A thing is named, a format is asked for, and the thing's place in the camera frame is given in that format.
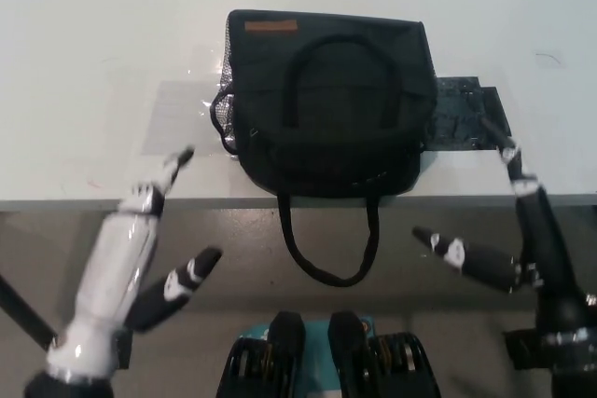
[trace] black handle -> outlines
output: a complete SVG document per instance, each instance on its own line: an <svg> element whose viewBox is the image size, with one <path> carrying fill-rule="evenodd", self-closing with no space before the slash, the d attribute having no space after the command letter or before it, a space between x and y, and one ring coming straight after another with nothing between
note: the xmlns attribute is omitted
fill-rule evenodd
<svg viewBox="0 0 597 398"><path fill-rule="evenodd" d="M288 252L292 255L298 266L304 270L311 278L326 284L328 286L335 286L337 288L347 288L354 286L362 281L368 274L375 255L377 254L377 247L380 241L380 217L378 214L379 198L367 199L367 220L369 226L369 239L367 247L363 253L363 261L358 271L348 279L342 279L323 269L318 268L311 261L300 253L295 236L292 231L292 218L290 213L290 197L288 195L278 195L278 212L280 213L280 222L282 223L282 233Z"/></svg>
<svg viewBox="0 0 597 398"><path fill-rule="evenodd" d="M297 99L299 93L297 84L300 73L311 59L312 54L320 47L342 43L357 44L367 49L371 56L383 65L387 74L388 95L385 111L382 114L381 127L387 128L397 122L397 98L402 95L402 76L394 60L360 34L333 34L310 42L301 48L290 61L285 73L285 82L282 91L282 120L284 126L295 128L299 125L299 104Z"/></svg>
<svg viewBox="0 0 597 398"><path fill-rule="evenodd" d="M137 296L125 326L144 333L171 317L185 306L221 256L222 251L208 247L185 265L153 283Z"/></svg>

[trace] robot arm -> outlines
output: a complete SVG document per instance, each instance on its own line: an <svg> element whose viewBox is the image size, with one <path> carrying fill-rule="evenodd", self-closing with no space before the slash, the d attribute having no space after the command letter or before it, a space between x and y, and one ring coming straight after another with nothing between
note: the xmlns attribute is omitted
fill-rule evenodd
<svg viewBox="0 0 597 398"><path fill-rule="evenodd" d="M146 331L162 322L188 302L214 268L220 252L208 248L139 295L165 196L192 156L188 148L166 160L104 219L79 285L75 317L49 348L46 372L28 385L26 396L112 396L118 332Z"/></svg>
<svg viewBox="0 0 597 398"><path fill-rule="evenodd" d="M597 396L597 311L578 287L545 188L522 164L521 149L489 121L516 196L523 247L520 259L415 227L414 236L463 275L511 293L531 284L537 292L535 328L506 333L515 368L547 368L554 397Z"/></svg>

